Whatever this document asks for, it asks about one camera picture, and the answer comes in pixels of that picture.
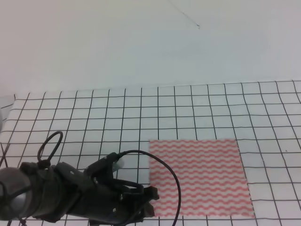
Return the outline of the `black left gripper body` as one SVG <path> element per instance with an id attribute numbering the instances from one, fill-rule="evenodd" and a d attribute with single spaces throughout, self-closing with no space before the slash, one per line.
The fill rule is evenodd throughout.
<path id="1" fill-rule="evenodd" d="M 113 178 L 98 183 L 61 162 L 49 168 L 58 190 L 50 194 L 58 206 L 48 214 L 54 223 L 63 215 L 87 218 L 91 224 L 131 224 L 142 222 L 144 187 L 132 181 Z"/>

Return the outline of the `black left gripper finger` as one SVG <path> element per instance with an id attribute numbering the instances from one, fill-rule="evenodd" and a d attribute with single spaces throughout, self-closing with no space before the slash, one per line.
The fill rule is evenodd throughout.
<path id="1" fill-rule="evenodd" d="M 143 202 L 156 200 L 159 200 L 158 189 L 153 186 L 145 187 L 143 189 Z"/>
<path id="2" fill-rule="evenodd" d="M 154 207 L 150 203 L 146 203 L 140 211 L 142 218 L 152 218 L 155 216 Z"/>

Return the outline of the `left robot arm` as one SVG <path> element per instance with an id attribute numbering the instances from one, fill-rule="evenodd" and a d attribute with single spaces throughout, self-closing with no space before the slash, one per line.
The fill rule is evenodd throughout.
<path id="1" fill-rule="evenodd" d="M 33 217 L 50 223 L 65 215 L 90 225 L 125 226 L 155 215 L 158 190 L 115 179 L 112 165 L 98 161 L 78 171 L 61 162 L 47 169 L 36 163 L 0 171 L 0 218 Z"/>

